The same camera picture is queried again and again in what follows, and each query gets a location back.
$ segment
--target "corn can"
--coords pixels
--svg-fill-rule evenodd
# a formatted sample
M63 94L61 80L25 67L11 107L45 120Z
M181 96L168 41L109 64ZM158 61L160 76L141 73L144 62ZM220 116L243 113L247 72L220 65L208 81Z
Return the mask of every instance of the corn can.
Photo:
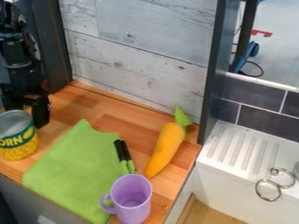
M38 135L31 116L24 110L0 114L0 157L21 160L38 148Z

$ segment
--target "metal ring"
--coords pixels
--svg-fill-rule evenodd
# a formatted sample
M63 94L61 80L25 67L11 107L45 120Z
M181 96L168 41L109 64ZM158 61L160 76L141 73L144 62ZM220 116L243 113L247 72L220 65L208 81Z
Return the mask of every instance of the metal ring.
M258 185L261 184L261 183L268 183L268 184L274 186L274 187L277 189L278 196L277 196L276 198L273 198L273 199L270 199L270 198L267 198L267 197L263 196L263 195L259 192L259 190L258 190ZM263 199L263 200L265 200L265 201L269 201L269 202L276 201L276 200L278 200L278 199L282 196L282 190L281 190L281 188L279 187L279 185L277 185L277 184L276 184L275 182L273 182L272 180L269 180L269 179L266 179L266 178L265 178L265 179L261 179L261 180L259 180L258 182L256 182L256 184L255 184L255 192L256 192L256 194L257 194L261 199Z
M270 169L270 174L273 175L273 176L278 176L279 172L284 172L284 173L288 174L292 179L292 183L290 185L279 185L279 184L277 184L281 189L289 189L292 186L294 186L294 184L296 183L296 178L295 178L294 174L291 171L283 169L283 168L277 168L277 167L273 167L273 168Z

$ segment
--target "gray tile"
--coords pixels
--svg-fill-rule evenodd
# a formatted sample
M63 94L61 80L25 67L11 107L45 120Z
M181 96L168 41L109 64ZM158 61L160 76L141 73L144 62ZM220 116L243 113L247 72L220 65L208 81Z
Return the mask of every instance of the gray tile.
M238 124L299 142L299 119L296 118L242 105Z
M222 98L279 111L285 90L226 77Z
M218 119L228 123L236 123L238 110L239 103L219 100Z
M299 117L299 94L288 92L282 113L290 116Z

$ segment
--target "red object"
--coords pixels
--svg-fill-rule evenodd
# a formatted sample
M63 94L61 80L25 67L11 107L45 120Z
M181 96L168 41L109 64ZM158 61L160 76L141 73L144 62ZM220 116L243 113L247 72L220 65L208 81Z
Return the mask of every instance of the red object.
M261 33L264 35L264 38L269 38L272 36L272 32L269 32L269 31L259 31L259 30L252 30L251 31L251 35L257 35L258 33Z

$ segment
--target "wooden countertop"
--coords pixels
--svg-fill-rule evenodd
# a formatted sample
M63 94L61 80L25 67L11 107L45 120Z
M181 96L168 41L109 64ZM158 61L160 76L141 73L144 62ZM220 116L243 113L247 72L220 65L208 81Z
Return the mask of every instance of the wooden countertop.
M20 185L23 174L31 165L82 118L96 130L119 133L127 142L141 174L155 148L159 131L165 123L173 121L172 115L78 81L51 95L50 100L51 121L38 131L37 152L16 162L0 158L1 173ZM197 137L198 125L188 127L187 138L176 156L150 181L154 189L152 210L145 223L161 224L167 217L200 151ZM118 223L118 220L114 217L111 223Z

